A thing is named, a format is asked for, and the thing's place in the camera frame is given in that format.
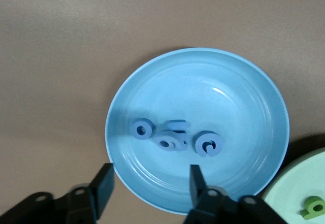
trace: green plate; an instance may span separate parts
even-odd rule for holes
[[[263,198],[289,224],[324,224],[325,215],[304,220],[300,211],[310,196],[325,200],[325,148],[308,153],[287,166]]]

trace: screw hole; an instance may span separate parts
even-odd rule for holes
[[[137,133],[139,134],[139,135],[145,135],[146,134],[146,129],[143,127],[143,126],[139,126],[139,127],[137,127]]]
[[[41,196],[38,196],[36,199],[35,199],[35,201],[36,202],[40,202],[40,201],[43,201],[43,200],[45,200],[46,199],[46,196],[45,195],[41,195]]]
[[[218,192],[211,189],[211,190],[208,191],[208,195],[210,195],[210,196],[218,196]]]
[[[75,195],[81,195],[81,194],[83,194],[84,192],[85,192],[85,190],[83,190],[83,189],[79,189],[79,190],[75,191]]]
[[[244,201],[245,201],[247,204],[250,204],[250,205],[255,205],[255,204],[256,204],[255,199],[250,198],[250,197],[245,198]]]
[[[323,205],[316,205],[313,208],[314,211],[321,211],[322,209],[323,209]]]
[[[169,143],[167,143],[166,141],[161,141],[160,144],[162,145],[162,147],[168,147]]]

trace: light green plate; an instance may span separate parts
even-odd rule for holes
[[[325,200],[325,148],[292,162],[267,188],[263,198],[289,224],[324,224],[325,215],[304,220],[300,211],[310,196]]]

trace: blue plate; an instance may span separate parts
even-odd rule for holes
[[[201,157],[192,144],[164,151],[129,133],[137,118],[151,120],[157,131],[167,120],[185,119],[191,139],[214,131],[222,151]],[[200,165],[207,184],[225,188],[234,200],[255,195],[283,161],[289,119],[279,90],[256,65],[227,51],[188,48],[158,56],[128,77],[110,106],[105,136],[126,187],[152,206],[187,214],[190,164]]]

